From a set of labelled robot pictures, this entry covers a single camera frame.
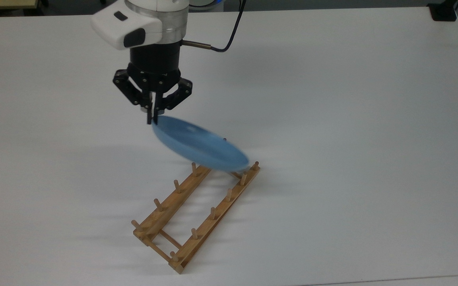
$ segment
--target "blue dish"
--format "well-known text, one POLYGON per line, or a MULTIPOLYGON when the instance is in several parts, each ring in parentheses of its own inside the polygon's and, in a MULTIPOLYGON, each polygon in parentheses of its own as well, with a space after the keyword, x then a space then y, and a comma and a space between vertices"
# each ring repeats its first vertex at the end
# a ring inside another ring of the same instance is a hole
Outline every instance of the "blue dish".
POLYGON ((205 167, 236 172, 247 168, 248 158, 222 137, 197 125, 169 116, 160 116, 153 123, 153 132, 164 145, 205 167))

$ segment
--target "black cable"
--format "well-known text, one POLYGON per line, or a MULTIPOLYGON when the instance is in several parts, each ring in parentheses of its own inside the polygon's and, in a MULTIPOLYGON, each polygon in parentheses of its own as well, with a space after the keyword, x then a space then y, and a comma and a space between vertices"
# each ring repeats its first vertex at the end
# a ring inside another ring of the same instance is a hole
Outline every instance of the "black cable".
POLYGON ((231 37, 229 38, 229 42, 227 43, 227 46, 223 49, 211 47, 211 50, 217 51, 217 52, 224 52, 229 49, 231 46, 231 43, 233 43, 234 35, 236 34, 236 30, 238 29, 238 24, 240 23, 241 15, 243 14, 243 9, 245 9, 245 3, 247 3, 247 0, 243 0, 240 5, 240 13, 238 14, 238 18, 236 19, 236 23, 234 24, 234 29, 233 33, 231 34, 231 37))

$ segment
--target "white table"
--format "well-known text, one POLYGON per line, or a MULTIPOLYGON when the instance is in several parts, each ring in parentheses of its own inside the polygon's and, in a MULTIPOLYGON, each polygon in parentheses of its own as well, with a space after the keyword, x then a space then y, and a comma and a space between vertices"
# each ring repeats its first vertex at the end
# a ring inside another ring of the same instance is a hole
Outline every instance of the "white table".
MULTIPOLYGON (((191 14, 186 39, 223 46, 235 18, 191 14)), ((458 275, 458 22, 249 12, 227 53, 183 47, 193 95, 168 114, 262 170, 182 275, 132 235, 190 163, 111 83, 127 63, 89 16, 0 18, 0 285, 458 275)), ((166 230, 185 241, 230 183, 211 174, 166 230)))

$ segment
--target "cable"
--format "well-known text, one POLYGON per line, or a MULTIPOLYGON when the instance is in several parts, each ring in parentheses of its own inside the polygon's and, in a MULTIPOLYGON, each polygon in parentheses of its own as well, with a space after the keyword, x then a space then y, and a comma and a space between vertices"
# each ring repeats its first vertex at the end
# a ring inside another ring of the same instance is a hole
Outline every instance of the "cable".
POLYGON ((231 37, 229 38, 229 42, 227 43, 227 46, 223 49, 211 47, 211 50, 217 51, 217 52, 224 52, 229 49, 231 46, 231 43, 233 43, 234 35, 236 34, 236 30, 238 29, 238 24, 240 23, 241 15, 243 14, 243 9, 245 9, 245 3, 247 3, 247 0, 243 0, 240 5, 240 13, 238 13, 238 18, 236 19, 236 23, 234 24, 233 28, 233 33, 231 34, 231 37))
POLYGON ((233 28, 233 33, 231 34, 231 37, 229 38, 229 42, 227 43, 227 46, 225 46, 225 48, 219 49, 219 48, 211 47, 210 44, 187 41, 187 40, 181 40, 181 45, 196 47, 196 48, 201 48, 201 49, 207 49, 207 50, 214 50, 217 52, 227 51, 229 47, 231 46, 231 43, 233 43, 234 35, 236 34, 236 30, 238 29, 238 24, 240 23, 241 15, 243 14, 243 9, 245 9, 245 3, 247 3, 247 0, 239 0, 239 1, 240 1, 240 7, 238 8, 239 9, 238 18, 236 19, 236 23, 234 24, 234 28, 233 28))

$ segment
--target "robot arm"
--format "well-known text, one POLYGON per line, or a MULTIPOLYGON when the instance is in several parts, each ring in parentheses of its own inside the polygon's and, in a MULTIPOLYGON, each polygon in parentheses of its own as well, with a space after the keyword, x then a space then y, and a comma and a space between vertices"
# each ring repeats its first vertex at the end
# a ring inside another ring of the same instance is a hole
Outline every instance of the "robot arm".
POLYGON ((187 16, 188 0, 118 0, 91 18, 91 26, 107 43, 130 49, 127 69, 116 71, 113 82, 147 113, 148 124, 158 123, 158 114, 191 94, 192 82, 181 78, 178 68, 187 16), (176 84, 178 89, 164 98, 176 84))

